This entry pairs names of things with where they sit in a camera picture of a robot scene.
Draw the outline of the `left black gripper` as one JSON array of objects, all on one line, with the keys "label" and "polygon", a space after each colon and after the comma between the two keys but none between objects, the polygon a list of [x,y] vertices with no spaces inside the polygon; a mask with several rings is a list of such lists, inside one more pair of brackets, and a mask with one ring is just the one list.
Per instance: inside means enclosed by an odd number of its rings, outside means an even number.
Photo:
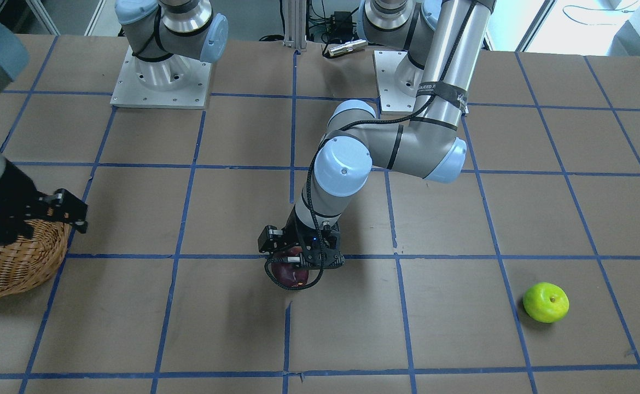
[{"label": "left black gripper", "polygon": [[345,264],[340,251],[339,223],[332,226],[318,217],[320,230],[308,227],[292,211],[283,229],[267,225],[258,237],[258,251],[272,256],[298,256],[301,248],[301,269],[337,269]]}]

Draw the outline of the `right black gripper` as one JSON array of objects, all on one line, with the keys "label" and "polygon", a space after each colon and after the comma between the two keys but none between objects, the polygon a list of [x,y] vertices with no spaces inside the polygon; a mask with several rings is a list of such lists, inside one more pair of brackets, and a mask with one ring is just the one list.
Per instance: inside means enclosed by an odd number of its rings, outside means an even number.
[{"label": "right black gripper", "polygon": [[37,218],[65,223],[80,234],[88,230],[88,205],[67,189],[44,195],[34,182],[7,161],[0,177],[0,245],[10,245],[20,237],[31,239],[33,227],[27,220]]}]

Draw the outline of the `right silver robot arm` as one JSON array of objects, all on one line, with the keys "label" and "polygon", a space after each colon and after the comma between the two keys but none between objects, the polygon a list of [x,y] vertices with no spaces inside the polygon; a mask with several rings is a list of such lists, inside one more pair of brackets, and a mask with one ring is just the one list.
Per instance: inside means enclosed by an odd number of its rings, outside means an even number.
[{"label": "right silver robot arm", "polygon": [[[123,108],[202,109],[212,66],[223,55],[229,22],[208,1],[117,1],[130,50],[113,90]],[[0,93],[29,62],[20,40],[0,23]],[[31,239],[30,220],[65,223],[85,234],[88,207],[67,189],[43,194],[0,153],[0,245]]]}]

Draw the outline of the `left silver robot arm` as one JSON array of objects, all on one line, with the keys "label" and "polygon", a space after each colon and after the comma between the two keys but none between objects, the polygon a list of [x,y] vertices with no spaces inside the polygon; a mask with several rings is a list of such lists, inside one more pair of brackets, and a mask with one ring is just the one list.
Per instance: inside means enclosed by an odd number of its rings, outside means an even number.
[{"label": "left silver robot arm", "polygon": [[358,35],[374,54],[380,119],[360,100],[340,104],[327,123],[299,197],[282,229],[267,226],[258,249],[275,275],[343,265],[338,220],[378,167],[450,183],[467,143],[457,136],[495,1],[363,1]]}]

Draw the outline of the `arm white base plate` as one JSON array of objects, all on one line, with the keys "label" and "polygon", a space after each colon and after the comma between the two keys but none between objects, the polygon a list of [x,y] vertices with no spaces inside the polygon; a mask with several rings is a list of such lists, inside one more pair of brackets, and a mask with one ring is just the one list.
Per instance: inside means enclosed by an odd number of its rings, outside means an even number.
[{"label": "arm white base plate", "polygon": [[[409,115],[422,107],[423,100],[416,102],[415,94],[423,73],[427,72],[430,82],[438,80],[448,55],[446,50],[437,51],[435,55],[430,53],[424,69],[420,69],[412,64],[404,51],[376,50],[374,63],[383,114]],[[468,91],[477,59],[473,56],[453,56],[445,82]]]},{"label": "arm white base plate", "polygon": [[110,104],[130,109],[207,107],[214,64],[180,55],[145,62],[127,49]]}]

